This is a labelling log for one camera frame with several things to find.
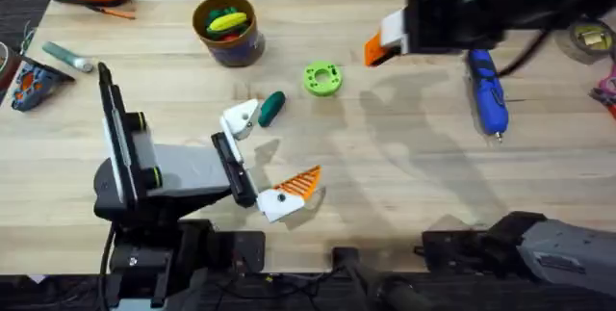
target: wooden table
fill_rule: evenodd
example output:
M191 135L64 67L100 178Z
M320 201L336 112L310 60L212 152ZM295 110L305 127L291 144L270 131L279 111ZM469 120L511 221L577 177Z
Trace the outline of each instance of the wooden table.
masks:
M317 201L275 224L231 198L192 215L266 232L268 271L326 269L340 245L375 267L420 271L412 246L422 231L451 219L489 226L513 210L616 230L616 124L586 95L608 61L581 65L551 43L502 80L511 123L498 145L477 131L461 57L363 66L364 41L404 0L250 0L267 49L242 69L218 65L194 34L200 1L137 0L135 21L49 5L28 54L78 80L28 114L0 108L0 273L96 272L109 227L92 212L107 157L97 74L44 54L48 40L106 62L157 143L210 145L223 109L286 93L273 125L241 150L261 186L322 165ZM497 64L528 37L511 34ZM302 88L315 60L341 67L334 97Z

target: green 3d printed part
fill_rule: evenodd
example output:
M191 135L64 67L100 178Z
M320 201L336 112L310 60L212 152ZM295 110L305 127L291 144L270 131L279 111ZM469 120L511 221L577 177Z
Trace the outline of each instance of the green 3d printed part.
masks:
M325 80L317 80L325 75ZM334 94L343 83L343 75L333 64L328 62L314 62L304 69L304 88L317 96Z

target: white object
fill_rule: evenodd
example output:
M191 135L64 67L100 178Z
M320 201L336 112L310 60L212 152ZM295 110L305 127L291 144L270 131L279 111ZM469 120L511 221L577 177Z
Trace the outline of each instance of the white object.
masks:
M294 213L306 205L304 198L277 190L265 190L257 196L257 206L270 223Z
M399 10L387 15L381 20L380 45L384 48L400 47L402 55L409 52L408 38L404 33L404 11Z
M239 164L244 163L244 157L242 157L242 153L240 153L235 140L241 141L250 135L257 121L258 108L259 101L257 99L250 99L225 110L220 117L220 126L222 126L224 137L231 147L233 157L235 157Z
M83 72L91 72L94 70L94 65L88 62L85 58L78 58L73 61L73 66Z

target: cable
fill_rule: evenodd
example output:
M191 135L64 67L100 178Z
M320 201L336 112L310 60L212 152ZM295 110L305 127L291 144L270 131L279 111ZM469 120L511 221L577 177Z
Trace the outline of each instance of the cable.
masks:
M103 248L103 256L100 260L100 271L98 272L98 300L100 311L109 311L109 304L105 296L107 291L107 263L109 262L109 251L111 250L115 233L116 225L112 222L109 226L109 233L107 234L107 240Z
M244 296L241 295L239 293L236 293L226 287L220 286L219 284L215 283L214 285L217 286L217 288L219 288L221 291L223 291L224 293L228 293L229 295L235 297L235 298L240 298L240 299L251 299L251 300L273 300L273 299L280 299L280 298L286 298L288 296L292 296L296 293L299 292L303 292L308 294L308 292L306 292L306 288L311 287L313 285L318 285L321 284L322 282L326 281L327 279L329 279L331 276L335 275L336 273L338 273L340 270L342 270L342 267L336 268L333 271L331 271L330 273L326 273L323 276L319 277L318 279L314 279L312 281L307 282L304 286L301 287L297 287L296 285L292 285L293 289L291 291L285 292L285 293L280 293L278 295L275 296Z
M319 307L317 306L317 304L315 303L315 298L311 295L309 295L308 293L304 292L304 294L306 295L306 297L308 298L308 300L310 300L310 304L312 305L312 308L315 309L315 311L321 311L319 309Z
M227 283L224 287L225 288L231 287L231 285L233 285L235 281L237 280L238 280L237 276L233 277L233 279L229 281L229 283ZM216 302L216 307L214 308L214 311L218 311L218 309L220 308L220 304L222 303L222 299L224 298L225 295L226 293L224 293L224 291L220 291L220 296L218 297L218 301Z
M566 16L565 12L567 11L568 9L562 9L560 12L555 13L548 21L547 26L543 30L541 30L537 37L535 37L535 39L526 47L526 50L523 51L518 56L518 58L516 58L503 70L499 71L497 76L499 78L502 78L507 75L511 75L514 71L525 65L537 53L537 51L539 51L539 48L546 42L552 31L560 24L560 22Z

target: gray carpet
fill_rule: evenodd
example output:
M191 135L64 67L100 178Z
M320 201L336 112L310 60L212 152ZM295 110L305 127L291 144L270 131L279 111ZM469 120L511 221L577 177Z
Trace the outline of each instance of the gray carpet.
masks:
M0 0L0 40L17 47L23 38L27 21L38 25L48 0ZM511 279L497 281L492 277L438 276L407 274L416 286L429 296L448 300L456 310L494 311L613 311L616 298L580 288L534 285ZM220 276L224 283L227 276ZM41 285L23 278L16 284L0 281L2 310L94 310L95 277L53 276ZM220 290L209 284L200 289L202 302L195 310L215 310ZM265 296L275 293L263 277L254 276L238 284L238 293ZM352 290L345 278L332 278L320 287L315 305L303 294L277 300L245 300L225 296L219 305L223 310L353 310Z

